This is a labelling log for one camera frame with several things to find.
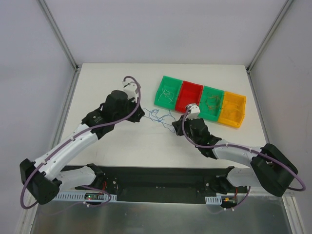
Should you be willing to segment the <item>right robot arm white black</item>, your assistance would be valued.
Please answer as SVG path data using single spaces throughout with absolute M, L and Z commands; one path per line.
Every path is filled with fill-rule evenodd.
M 226 194 L 236 187 L 250 186 L 262 187 L 281 197 L 298 174 L 297 168 L 273 144 L 247 147 L 230 143 L 212 135 L 201 118 L 180 117 L 172 126 L 178 136 L 186 137 L 205 157 L 244 165 L 244 168 L 228 168 L 226 174 L 211 183 L 218 193 Z

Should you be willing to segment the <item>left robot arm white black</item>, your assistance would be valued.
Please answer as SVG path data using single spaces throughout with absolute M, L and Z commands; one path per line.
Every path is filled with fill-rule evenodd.
M 105 191 L 104 172 L 95 164 L 63 171 L 80 152 L 111 132 L 115 125 L 127 120 L 139 122 L 144 116 L 140 91 L 128 93 L 114 90 L 97 109 L 89 112 L 63 142 L 34 161 L 25 159 L 19 165 L 23 191 L 29 191 L 36 203 L 44 205 L 62 190 L 89 187 Z

